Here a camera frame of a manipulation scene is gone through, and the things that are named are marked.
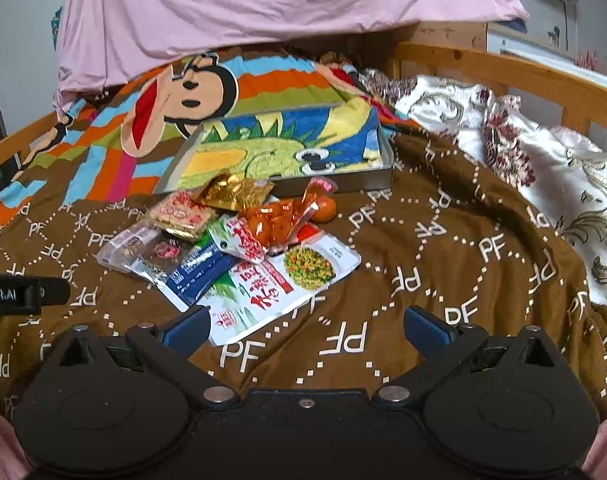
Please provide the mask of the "blue snack packet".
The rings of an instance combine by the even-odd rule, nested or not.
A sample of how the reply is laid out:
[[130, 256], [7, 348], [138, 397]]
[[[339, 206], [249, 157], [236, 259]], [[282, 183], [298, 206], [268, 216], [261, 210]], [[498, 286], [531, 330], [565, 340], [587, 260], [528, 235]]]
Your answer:
[[156, 288], [170, 304], [186, 312], [235, 263], [238, 258], [221, 252], [214, 242], [196, 245], [166, 278], [156, 282]]

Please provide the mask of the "large white green snack pouch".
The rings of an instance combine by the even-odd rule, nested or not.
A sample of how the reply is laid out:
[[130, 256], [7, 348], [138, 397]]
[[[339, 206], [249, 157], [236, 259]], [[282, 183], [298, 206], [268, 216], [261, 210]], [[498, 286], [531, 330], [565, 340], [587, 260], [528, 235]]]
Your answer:
[[319, 231], [261, 263], [234, 264], [198, 300], [210, 314], [209, 342], [220, 347], [242, 340], [346, 278], [360, 263], [358, 252]]

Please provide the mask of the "clear dark snack packet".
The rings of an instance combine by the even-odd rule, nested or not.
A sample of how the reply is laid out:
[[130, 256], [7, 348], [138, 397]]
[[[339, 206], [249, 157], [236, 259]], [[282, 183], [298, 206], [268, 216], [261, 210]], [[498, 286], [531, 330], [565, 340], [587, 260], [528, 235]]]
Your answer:
[[111, 238], [98, 252], [101, 266], [122, 273], [132, 273], [157, 285], [166, 281], [193, 248], [143, 219]]

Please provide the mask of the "white red green packet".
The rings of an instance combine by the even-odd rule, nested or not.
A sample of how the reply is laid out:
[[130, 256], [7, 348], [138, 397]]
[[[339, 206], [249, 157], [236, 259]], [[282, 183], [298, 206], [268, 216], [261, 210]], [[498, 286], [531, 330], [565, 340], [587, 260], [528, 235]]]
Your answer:
[[249, 230], [247, 221], [238, 216], [223, 214], [209, 224], [207, 231], [220, 252], [249, 263], [261, 263], [266, 250]]

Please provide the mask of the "orange red snack packet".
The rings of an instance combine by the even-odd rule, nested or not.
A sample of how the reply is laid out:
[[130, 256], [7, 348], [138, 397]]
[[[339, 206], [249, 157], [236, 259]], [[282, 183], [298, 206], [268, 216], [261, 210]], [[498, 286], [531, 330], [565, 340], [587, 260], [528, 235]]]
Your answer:
[[312, 178], [302, 197], [284, 198], [276, 202], [248, 208], [241, 217], [247, 221], [250, 232], [267, 250], [276, 250], [294, 244], [298, 232], [317, 209], [317, 196], [329, 196], [337, 191], [337, 184], [325, 177]]

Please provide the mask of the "gold foil snack packet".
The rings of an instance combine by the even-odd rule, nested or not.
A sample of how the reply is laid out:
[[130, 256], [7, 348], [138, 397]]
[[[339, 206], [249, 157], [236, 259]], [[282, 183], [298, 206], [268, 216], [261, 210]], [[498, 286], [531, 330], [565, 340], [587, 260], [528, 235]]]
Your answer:
[[260, 206], [274, 188], [264, 179], [250, 179], [239, 174], [219, 174], [207, 184], [191, 192], [192, 200], [200, 205], [230, 211]]

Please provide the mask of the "small orange fruit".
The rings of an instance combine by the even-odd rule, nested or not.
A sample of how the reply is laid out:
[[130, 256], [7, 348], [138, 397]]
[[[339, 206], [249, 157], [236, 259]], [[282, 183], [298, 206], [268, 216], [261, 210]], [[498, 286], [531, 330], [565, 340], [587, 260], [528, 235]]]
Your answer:
[[313, 212], [311, 221], [314, 223], [327, 223], [332, 221], [337, 212], [335, 200], [329, 196], [317, 196], [314, 201], [317, 209]]

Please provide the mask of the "brown PF pattern blanket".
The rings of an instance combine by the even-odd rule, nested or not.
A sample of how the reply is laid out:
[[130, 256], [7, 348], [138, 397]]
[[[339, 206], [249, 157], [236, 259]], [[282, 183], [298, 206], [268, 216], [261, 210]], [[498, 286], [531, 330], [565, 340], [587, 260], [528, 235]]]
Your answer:
[[[168, 132], [134, 160], [121, 150], [118, 120], [80, 126], [0, 194], [0, 274], [54, 276], [72, 288], [59, 307], [0, 316], [1, 414], [69, 327], [119, 336], [176, 314], [151, 284], [95, 256], [151, 205], [180, 144]], [[494, 335], [544, 328], [607, 416], [607, 308], [591, 301], [584, 264], [553, 222], [437, 136], [398, 136], [393, 148], [392, 186], [338, 196], [328, 226], [360, 254], [358, 269], [236, 344], [206, 344], [194, 364], [238, 390], [373, 390], [418, 362], [402, 328], [405, 307], [417, 304]]]

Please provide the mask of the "colourful monkey cartoon blanket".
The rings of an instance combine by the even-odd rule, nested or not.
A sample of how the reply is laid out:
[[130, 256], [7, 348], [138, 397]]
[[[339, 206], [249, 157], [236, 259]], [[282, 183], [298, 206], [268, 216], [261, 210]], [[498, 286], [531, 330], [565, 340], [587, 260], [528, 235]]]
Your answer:
[[230, 48], [160, 66], [119, 87], [103, 105], [77, 101], [0, 191], [0, 226], [49, 196], [91, 198], [106, 148], [153, 177], [150, 194], [180, 152], [177, 186], [194, 188], [228, 172], [288, 180], [376, 170], [381, 135], [400, 125], [344, 58], [320, 63], [282, 49]]

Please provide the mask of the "white floral quilt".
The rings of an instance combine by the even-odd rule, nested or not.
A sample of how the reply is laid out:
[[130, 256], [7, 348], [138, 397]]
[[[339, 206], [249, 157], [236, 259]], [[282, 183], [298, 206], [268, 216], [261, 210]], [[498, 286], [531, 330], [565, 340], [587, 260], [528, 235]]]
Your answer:
[[527, 118], [518, 96], [435, 76], [391, 79], [365, 70], [361, 84], [402, 119], [444, 136], [529, 200], [587, 267], [590, 297], [607, 307], [607, 152], [565, 127]]

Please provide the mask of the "pink bed sheet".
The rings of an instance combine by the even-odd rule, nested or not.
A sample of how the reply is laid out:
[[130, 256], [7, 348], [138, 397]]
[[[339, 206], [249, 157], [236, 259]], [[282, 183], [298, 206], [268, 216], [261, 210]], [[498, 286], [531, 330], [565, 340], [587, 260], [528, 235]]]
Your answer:
[[416, 22], [527, 18], [520, 0], [66, 0], [54, 107], [193, 52]]

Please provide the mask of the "wooden bed frame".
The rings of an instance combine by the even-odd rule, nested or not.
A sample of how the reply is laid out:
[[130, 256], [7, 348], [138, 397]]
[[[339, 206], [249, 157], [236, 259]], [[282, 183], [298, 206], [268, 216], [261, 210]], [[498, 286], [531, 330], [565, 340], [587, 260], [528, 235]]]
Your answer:
[[[561, 125], [587, 136], [592, 124], [607, 130], [607, 84], [594, 82], [597, 73], [588, 70], [588, 75], [574, 75], [570, 68], [556, 68], [550, 59], [545, 62], [532, 61], [525, 53], [494, 54], [481, 50], [474, 44], [473, 29], [480, 24], [463, 23], [419, 23], [392, 30], [391, 32], [368, 32], [361, 35], [319, 36], [278, 42], [277, 44], [253, 44], [255, 50], [293, 51], [303, 54], [324, 54], [340, 51], [355, 56], [358, 60], [385, 67], [388, 76], [414, 75], [419, 69], [433, 75], [463, 78], [481, 82], [500, 94], [514, 88], [540, 99], [556, 103], [563, 108]], [[483, 30], [501, 29], [501, 26], [483, 25]], [[447, 39], [447, 29], [454, 36]], [[46, 133], [55, 129], [55, 112], [43, 116], [9, 138], [0, 141], [0, 166], [11, 155], [27, 155], [29, 144], [45, 139]], [[125, 192], [143, 193], [151, 191], [153, 177], [133, 177], [136, 162], [127, 155], [117, 155], [116, 148], [106, 148], [106, 155], [98, 157], [98, 176], [82, 178], [82, 183], [92, 184], [91, 198], [124, 198]]]

